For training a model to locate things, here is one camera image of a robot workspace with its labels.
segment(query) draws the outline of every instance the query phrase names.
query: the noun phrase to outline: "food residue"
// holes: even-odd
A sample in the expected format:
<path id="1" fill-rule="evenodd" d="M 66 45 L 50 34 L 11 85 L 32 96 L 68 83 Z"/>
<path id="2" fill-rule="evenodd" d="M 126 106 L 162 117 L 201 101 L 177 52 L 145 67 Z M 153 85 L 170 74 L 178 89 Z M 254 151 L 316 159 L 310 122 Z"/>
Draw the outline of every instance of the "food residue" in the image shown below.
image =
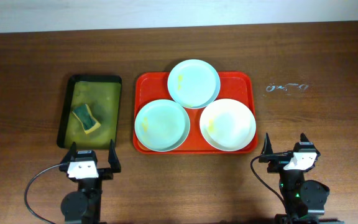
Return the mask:
<path id="1" fill-rule="evenodd" d="M 178 76 L 178 90 L 180 90 L 181 89 L 181 82 L 183 81 L 183 75 L 179 75 Z"/>
<path id="2" fill-rule="evenodd" d="M 208 125 L 208 132 L 209 132 L 209 133 L 213 133 L 214 131 L 215 131 L 215 128 L 214 128 L 214 120 L 211 119 L 211 120 L 209 121 L 209 125 Z"/>
<path id="3" fill-rule="evenodd" d="M 147 132 L 147 128 L 149 127 L 149 122 L 147 122 L 146 117 L 143 119 L 143 122 L 140 125 L 142 125 L 143 131 Z"/>

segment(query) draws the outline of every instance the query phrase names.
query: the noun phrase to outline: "sponge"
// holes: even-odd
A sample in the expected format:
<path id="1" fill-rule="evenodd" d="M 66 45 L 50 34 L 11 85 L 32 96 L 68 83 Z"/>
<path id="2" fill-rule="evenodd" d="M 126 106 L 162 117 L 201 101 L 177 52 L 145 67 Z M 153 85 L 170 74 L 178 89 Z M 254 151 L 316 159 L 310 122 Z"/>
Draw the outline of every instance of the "sponge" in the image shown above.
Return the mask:
<path id="1" fill-rule="evenodd" d="M 85 134 L 89 134 L 100 127 L 100 123 L 92 116 L 87 104 L 83 104 L 73 110 L 75 117 L 81 122 Z"/>

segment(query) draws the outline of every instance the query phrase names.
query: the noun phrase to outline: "wood grain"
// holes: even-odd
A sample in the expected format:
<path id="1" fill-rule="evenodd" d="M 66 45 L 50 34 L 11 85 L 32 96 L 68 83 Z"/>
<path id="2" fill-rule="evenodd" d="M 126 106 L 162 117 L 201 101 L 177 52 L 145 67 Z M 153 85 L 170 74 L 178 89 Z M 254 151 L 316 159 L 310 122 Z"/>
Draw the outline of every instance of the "wood grain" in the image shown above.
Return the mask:
<path id="1" fill-rule="evenodd" d="M 251 154 L 146 156 L 132 143 L 134 83 L 198 58 L 252 80 L 260 143 Z M 305 132 L 322 153 L 307 179 L 331 188 L 325 218 L 358 223 L 358 22 L 175 29 L 0 34 L 0 223 L 40 223 L 23 191 L 38 171 L 60 161 L 56 146 L 68 77 L 115 73 L 123 90 L 117 134 L 122 173 L 103 185 L 109 223 L 249 222 L 283 213 L 252 175 L 264 133 L 273 149 L 292 149 Z M 307 84 L 305 91 L 266 87 Z M 98 151 L 99 166 L 107 152 Z M 256 171 L 277 189 L 278 175 Z M 76 185 L 53 170 L 37 180 L 34 210 L 63 222 L 62 198 Z"/>

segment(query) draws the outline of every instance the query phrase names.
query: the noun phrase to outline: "plate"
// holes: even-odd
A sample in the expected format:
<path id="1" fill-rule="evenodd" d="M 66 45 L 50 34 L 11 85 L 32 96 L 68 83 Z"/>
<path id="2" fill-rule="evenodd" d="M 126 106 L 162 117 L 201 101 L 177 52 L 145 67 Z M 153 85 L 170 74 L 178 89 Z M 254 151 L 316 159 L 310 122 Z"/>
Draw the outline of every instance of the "plate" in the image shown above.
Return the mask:
<path id="1" fill-rule="evenodd" d="M 172 100 L 147 103 L 135 119 L 135 133 L 150 150 L 167 152 L 180 146 L 190 131 L 185 109 Z"/>
<path id="2" fill-rule="evenodd" d="M 199 109 L 207 106 L 216 99 L 220 88 L 221 81 L 217 71 L 202 60 L 180 62 L 168 77 L 169 94 L 185 108 Z"/>
<path id="3" fill-rule="evenodd" d="M 208 105 L 200 118 L 205 140 L 222 151 L 246 147 L 255 136 L 256 122 L 251 110 L 241 102 L 221 99 Z"/>

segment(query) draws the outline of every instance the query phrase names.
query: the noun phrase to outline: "light blue plate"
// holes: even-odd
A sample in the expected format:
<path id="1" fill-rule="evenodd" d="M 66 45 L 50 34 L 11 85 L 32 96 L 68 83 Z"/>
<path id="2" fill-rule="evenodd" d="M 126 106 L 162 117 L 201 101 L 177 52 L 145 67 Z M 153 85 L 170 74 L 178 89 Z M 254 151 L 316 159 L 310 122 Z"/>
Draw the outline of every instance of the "light blue plate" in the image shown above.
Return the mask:
<path id="1" fill-rule="evenodd" d="M 220 89 L 218 72 L 202 60 L 180 62 L 168 77 L 169 94 L 185 108 L 199 109 L 207 106 L 216 99 Z"/>
<path id="2" fill-rule="evenodd" d="M 135 119 L 138 140 L 156 152 L 167 152 L 179 147 L 189 131 L 187 112 L 172 100 L 155 100 L 146 104 Z"/>

